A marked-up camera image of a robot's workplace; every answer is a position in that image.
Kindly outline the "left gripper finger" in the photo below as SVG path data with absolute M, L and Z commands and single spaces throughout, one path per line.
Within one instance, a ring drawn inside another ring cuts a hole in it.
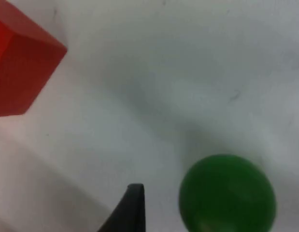
M 145 232 L 143 184 L 130 184 L 99 232 Z

